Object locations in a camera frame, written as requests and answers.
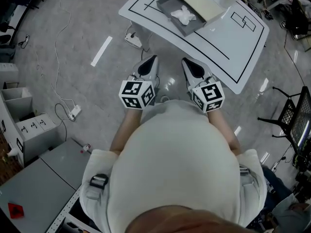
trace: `gray floor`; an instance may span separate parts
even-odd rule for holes
[[[124,31],[129,25],[127,19],[118,15],[118,10],[127,0],[61,0],[61,7],[71,12],[69,26],[60,34],[57,50],[60,72],[57,92],[66,99],[73,99],[83,111],[72,123],[65,121],[69,137],[81,144],[90,143],[93,148],[109,149],[113,136],[122,121],[124,107],[118,97],[121,81],[131,72],[132,66],[140,60],[141,50],[124,41]],[[54,41],[58,32],[67,24],[69,14],[59,9],[59,0],[45,0],[40,9],[30,11],[17,35],[22,40],[29,34],[26,49],[18,49],[15,63],[20,70],[21,84],[29,87],[33,94],[34,108],[48,113],[59,123],[54,106],[60,102],[51,84],[55,84],[57,60]],[[272,138],[281,135],[281,129],[257,117],[276,118],[286,98],[272,90],[277,86],[284,91],[299,93],[302,81],[292,60],[284,49],[286,31],[279,26],[279,20],[267,21],[270,34],[267,47],[240,95],[225,88],[225,104],[222,109],[230,126],[241,131],[238,139],[242,148],[256,149],[261,159],[270,154],[265,164],[272,166],[289,147],[286,139]],[[108,36],[113,37],[106,51],[95,67],[90,63]],[[150,40],[151,51],[160,58],[160,88],[162,94],[172,98],[186,99],[185,79],[181,71],[181,59],[185,53],[157,35]],[[295,60],[306,85],[311,88],[310,52],[304,53],[300,42],[294,42],[287,35],[286,49]],[[57,110],[66,117],[61,109]],[[64,126],[59,132],[64,137]],[[293,150],[286,153],[287,161]],[[291,163],[281,162],[277,175],[287,186],[294,183],[296,170]]]

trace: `strap buckle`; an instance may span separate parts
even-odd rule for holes
[[[109,177],[103,173],[96,174],[92,177],[91,181],[89,182],[90,186],[99,188],[104,190],[105,186],[107,185]]]

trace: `beige box lid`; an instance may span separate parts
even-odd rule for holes
[[[183,0],[189,4],[205,21],[209,21],[225,10],[214,0]]]

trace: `red object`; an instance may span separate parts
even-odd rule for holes
[[[9,205],[10,217],[12,219],[20,218],[24,216],[24,210],[22,206],[17,205],[17,204],[11,204],[11,203],[8,203],[8,205]]]

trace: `gray tray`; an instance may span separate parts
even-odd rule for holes
[[[193,33],[206,24],[206,21],[183,0],[157,0],[156,4],[158,8],[171,19],[172,23],[179,29],[183,36]],[[190,21],[187,26],[183,25],[177,18],[171,16],[171,12],[181,10],[182,5],[186,6],[190,13],[196,16],[196,20]]]

